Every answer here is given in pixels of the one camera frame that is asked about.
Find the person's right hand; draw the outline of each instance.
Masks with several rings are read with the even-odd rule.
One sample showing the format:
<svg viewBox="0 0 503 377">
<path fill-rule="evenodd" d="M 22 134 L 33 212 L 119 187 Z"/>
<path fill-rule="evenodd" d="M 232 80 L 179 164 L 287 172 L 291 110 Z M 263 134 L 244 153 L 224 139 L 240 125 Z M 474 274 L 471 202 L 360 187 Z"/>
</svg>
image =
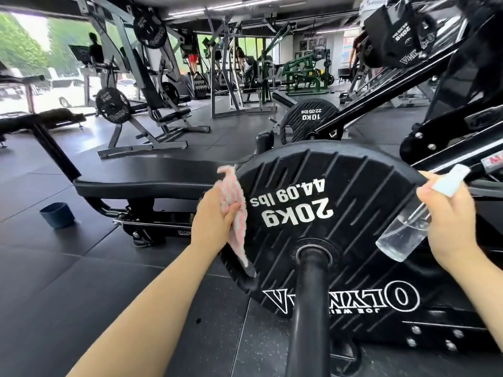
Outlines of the person's right hand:
<svg viewBox="0 0 503 377">
<path fill-rule="evenodd" d="M 475 202 L 466 184 L 462 183 L 452 198 L 431 189 L 441 175 L 421 172 L 429 179 L 417 190 L 418 198 L 431 213 L 428 241 L 437 262 L 446 271 L 459 260 L 480 255 L 475 239 Z"/>
</svg>

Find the hand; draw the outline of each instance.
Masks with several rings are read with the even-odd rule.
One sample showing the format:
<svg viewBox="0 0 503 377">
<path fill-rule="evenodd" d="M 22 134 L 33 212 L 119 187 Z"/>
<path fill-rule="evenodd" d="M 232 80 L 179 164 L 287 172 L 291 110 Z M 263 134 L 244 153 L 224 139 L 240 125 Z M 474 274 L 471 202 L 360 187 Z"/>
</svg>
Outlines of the hand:
<svg viewBox="0 0 503 377">
<path fill-rule="evenodd" d="M 223 213 L 220 189 L 214 186 L 208 190 L 199 202 L 192 222 L 191 245 L 217 255 L 229 240 L 230 226 L 238 210 L 239 203 L 234 203 Z"/>
<path fill-rule="evenodd" d="M 475 239 L 475 202 L 466 184 L 449 198 L 431 189 L 442 177 L 430 172 L 421 172 L 429 179 L 417 190 L 418 198 L 431 213 L 428 241 L 437 262 L 451 272 L 458 261 L 483 254 Z"/>
</svg>

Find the tree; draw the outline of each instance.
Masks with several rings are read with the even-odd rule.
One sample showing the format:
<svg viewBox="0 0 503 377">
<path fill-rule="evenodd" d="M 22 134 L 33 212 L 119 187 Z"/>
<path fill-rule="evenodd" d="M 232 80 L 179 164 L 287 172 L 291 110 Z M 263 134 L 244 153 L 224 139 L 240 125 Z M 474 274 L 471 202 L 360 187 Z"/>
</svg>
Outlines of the tree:
<svg viewBox="0 0 503 377">
<path fill-rule="evenodd" d="M 79 62 L 68 45 L 89 46 L 89 33 L 96 31 L 90 23 L 62 18 L 49 18 L 49 66 L 58 72 L 77 69 Z"/>
<path fill-rule="evenodd" d="M 0 61 L 9 68 L 44 69 L 47 54 L 10 13 L 0 13 Z"/>
</svg>

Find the blue bucket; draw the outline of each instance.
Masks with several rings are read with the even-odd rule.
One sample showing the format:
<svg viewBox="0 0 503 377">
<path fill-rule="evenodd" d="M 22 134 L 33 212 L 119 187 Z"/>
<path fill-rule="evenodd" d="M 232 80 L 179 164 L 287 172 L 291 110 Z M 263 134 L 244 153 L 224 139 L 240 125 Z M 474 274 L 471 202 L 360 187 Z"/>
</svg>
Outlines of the blue bucket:
<svg viewBox="0 0 503 377">
<path fill-rule="evenodd" d="M 55 229 L 66 228 L 75 222 L 75 217 L 65 202 L 54 202 L 42 209 L 40 214 Z"/>
</svg>

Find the clear plastic bottle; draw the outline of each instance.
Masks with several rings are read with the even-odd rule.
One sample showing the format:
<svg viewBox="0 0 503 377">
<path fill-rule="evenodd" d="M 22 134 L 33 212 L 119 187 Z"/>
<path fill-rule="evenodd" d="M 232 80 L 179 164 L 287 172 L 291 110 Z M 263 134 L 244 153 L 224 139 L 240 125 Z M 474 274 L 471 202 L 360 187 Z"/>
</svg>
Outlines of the clear plastic bottle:
<svg viewBox="0 0 503 377">
<path fill-rule="evenodd" d="M 458 190 L 470 168 L 457 164 L 449 173 L 438 179 L 431 189 L 452 197 Z M 376 246 L 391 259 L 403 262 L 428 235 L 431 215 L 417 196 L 393 220 L 376 241 Z"/>
</svg>

